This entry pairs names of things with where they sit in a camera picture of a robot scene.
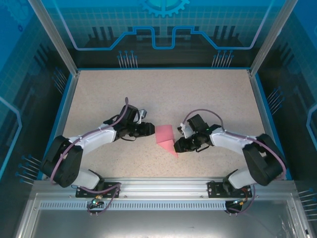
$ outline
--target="beige work surface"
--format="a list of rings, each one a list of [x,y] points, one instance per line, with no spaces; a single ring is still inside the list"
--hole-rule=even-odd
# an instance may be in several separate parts
[[[64,136],[97,128],[121,111],[125,97],[147,110],[145,122],[171,124],[176,140],[181,136],[176,128],[198,108],[218,113],[227,130],[264,131],[246,70],[106,70],[81,71]],[[209,125],[219,124],[210,113],[200,115]],[[178,156],[157,145],[152,135],[106,144],[85,156],[82,167],[104,177],[218,177],[246,166],[243,156],[220,147]]]

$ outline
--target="robotic arm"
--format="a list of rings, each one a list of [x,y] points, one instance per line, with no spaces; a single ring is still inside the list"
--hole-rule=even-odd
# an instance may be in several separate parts
[[[181,124],[178,128],[184,137],[174,144],[177,153],[201,152],[210,146],[220,146],[245,157],[247,168],[235,170],[223,180],[223,189],[228,194],[255,183],[266,186],[283,172],[280,162],[269,151],[254,142],[259,141],[270,148],[281,158],[285,167],[285,160],[281,152],[267,134],[258,137],[243,136],[225,131],[220,125],[214,124],[209,127],[199,114],[187,122],[189,126]]]
[[[126,135],[138,138],[152,135],[155,132],[153,124],[142,122],[147,114],[145,110],[138,110],[136,107],[128,105],[124,113],[125,107],[122,108],[119,115],[104,121],[100,127],[85,135],[71,138],[56,137],[43,159],[41,171],[51,177],[61,155],[75,142],[58,166],[53,180],[61,187],[73,184],[94,189],[102,178],[91,170],[80,168],[82,157],[98,147],[124,138]],[[116,125],[109,127],[115,122],[115,118],[118,119],[121,116],[123,116],[122,119]]]

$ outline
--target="pink object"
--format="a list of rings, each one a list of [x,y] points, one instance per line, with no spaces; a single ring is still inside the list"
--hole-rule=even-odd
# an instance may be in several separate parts
[[[169,153],[178,157],[174,149],[174,133],[172,125],[159,125],[155,127],[155,138],[157,144],[167,150]]]

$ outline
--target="gear logo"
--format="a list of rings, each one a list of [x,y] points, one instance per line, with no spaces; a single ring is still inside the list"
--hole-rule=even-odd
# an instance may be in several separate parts
[[[173,14],[178,14],[179,10],[184,10],[189,0],[139,0],[139,3],[143,10],[147,10],[149,14],[154,13],[156,17],[172,17]]]
[[[10,15],[19,24],[25,21],[29,16],[27,0],[0,0],[0,6],[6,6]]]

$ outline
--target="speckled tabletop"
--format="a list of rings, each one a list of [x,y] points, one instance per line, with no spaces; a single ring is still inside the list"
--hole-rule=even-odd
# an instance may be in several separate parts
[[[96,70],[80,74],[64,136],[100,126],[120,112],[125,97],[147,110],[144,121],[171,124],[176,140],[181,136],[176,128],[197,108],[218,113],[228,130],[264,131],[246,70]],[[200,115],[209,125],[219,124],[212,114]],[[85,156],[82,167],[104,177],[222,177],[246,166],[243,156],[220,147],[178,156],[156,145],[152,135],[106,144]]]

